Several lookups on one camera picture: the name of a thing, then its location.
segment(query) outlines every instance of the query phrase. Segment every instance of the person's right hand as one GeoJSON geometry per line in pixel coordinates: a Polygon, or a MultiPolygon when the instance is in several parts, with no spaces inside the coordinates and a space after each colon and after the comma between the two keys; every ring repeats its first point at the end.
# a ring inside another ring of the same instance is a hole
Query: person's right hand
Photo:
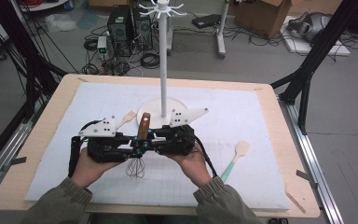
{"type": "Polygon", "coordinates": [[[176,161],[191,182],[200,188],[211,181],[211,176],[206,169],[205,158],[196,147],[200,148],[199,145],[195,145],[187,156],[167,155],[167,157],[176,161]]]}
{"type": "Polygon", "coordinates": [[[79,155],[72,180],[82,189],[97,181],[103,173],[120,165],[121,162],[96,162],[88,156],[87,148],[83,148],[79,155]]]}

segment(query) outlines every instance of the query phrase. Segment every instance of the utensil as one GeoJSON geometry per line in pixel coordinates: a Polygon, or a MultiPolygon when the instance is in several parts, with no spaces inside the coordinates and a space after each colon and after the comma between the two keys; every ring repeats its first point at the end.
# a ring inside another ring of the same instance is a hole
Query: utensil
{"type": "Polygon", "coordinates": [[[121,126],[123,126],[123,124],[132,120],[135,117],[136,117],[136,113],[133,111],[130,111],[126,116],[124,116],[123,121],[121,121],[121,123],[118,124],[118,126],[116,127],[116,130],[118,130],[121,126]]]}
{"type": "Polygon", "coordinates": [[[241,157],[246,155],[246,153],[248,152],[249,148],[251,147],[251,145],[245,141],[240,141],[236,146],[235,146],[235,156],[232,159],[231,163],[229,164],[229,166],[226,168],[225,172],[222,173],[221,175],[221,179],[223,180],[223,182],[226,182],[226,180],[228,179],[229,174],[231,173],[232,168],[235,165],[235,162],[237,162],[237,160],[241,157]]]}

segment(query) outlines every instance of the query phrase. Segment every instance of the wooden handle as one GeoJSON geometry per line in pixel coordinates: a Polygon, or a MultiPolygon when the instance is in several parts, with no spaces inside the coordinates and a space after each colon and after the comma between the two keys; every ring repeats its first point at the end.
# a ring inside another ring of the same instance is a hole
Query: wooden handle
{"type": "Polygon", "coordinates": [[[150,114],[144,113],[138,129],[138,140],[145,140],[150,126],[150,114]]]}

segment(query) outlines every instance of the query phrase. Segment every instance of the white stand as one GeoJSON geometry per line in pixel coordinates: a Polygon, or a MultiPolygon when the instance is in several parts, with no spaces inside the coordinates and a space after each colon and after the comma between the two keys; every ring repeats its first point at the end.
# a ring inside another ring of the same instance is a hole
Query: white stand
{"type": "Polygon", "coordinates": [[[226,17],[228,12],[229,0],[225,0],[223,4],[222,17],[220,19],[219,29],[216,31],[217,46],[219,48],[219,56],[224,59],[226,57],[225,41],[223,40],[223,30],[225,29],[226,17]]]}
{"type": "Polygon", "coordinates": [[[170,3],[169,0],[158,0],[158,3],[156,4],[153,0],[151,1],[155,7],[143,7],[146,9],[153,8],[153,10],[147,12],[147,13],[141,13],[143,15],[148,15],[153,12],[157,12],[157,18],[159,23],[159,62],[160,62],[160,86],[161,86],[161,105],[158,106],[156,101],[151,101],[149,103],[146,103],[145,105],[142,105],[141,108],[138,110],[138,123],[140,123],[142,115],[144,112],[150,113],[152,116],[150,119],[150,128],[161,128],[162,125],[168,125],[171,120],[171,111],[175,108],[178,108],[177,106],[180,106],[180,108],[186,108],[184,104],[180,103],[177,100],[170,99],[167,102],[167,16],[171,16],[170,12],[174,12],[178,15],[185,15],[178,13],[172,8],[179,8],[182,7],[180,5],[179,7],[169,7],[168,4],[170,3]],[[167,115],[167,107],[170,109],[170,114],[167,115]]]}
{"type": "Polygon", "coordinates": [[[161,103],[160,103],[160,99],[155,99],[152,100],[144,105],[142,105],[139,110],[138,110],[138,114],[136,116],[138,123],[142,118],[142,115],[144,112],[147,112],[150,114],[150,126],[149,128],[151,129],[157,129],[157,128],[161,128],[162,125],[168,125],[171,122],[171,112],[173,110],[177,110],[177,109],[186,109],[186,106],[178,101],[175,100],[173,98],[168,98],[167,99],[167,111],[168,116],[165,116],[165,118],[163,118],[161,116],[161,103]]]}

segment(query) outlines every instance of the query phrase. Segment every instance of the sleeve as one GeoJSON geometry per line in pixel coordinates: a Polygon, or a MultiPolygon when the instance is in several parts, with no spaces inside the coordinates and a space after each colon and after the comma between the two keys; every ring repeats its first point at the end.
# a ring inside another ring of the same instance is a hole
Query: sleeve
{"type": "Polygon", "coordinates": [[[22,219],[22,224],[79,223],[92,193],[66,177],[59,186],[45,193],[22,219]]]}
{"type": "Polygon", "coordinates": [[[243,202],[240,194],[220,177],[194,192],[199,205],[197,214],[200,224],[246,223],[262,224],[255,213],[243,202]]]}

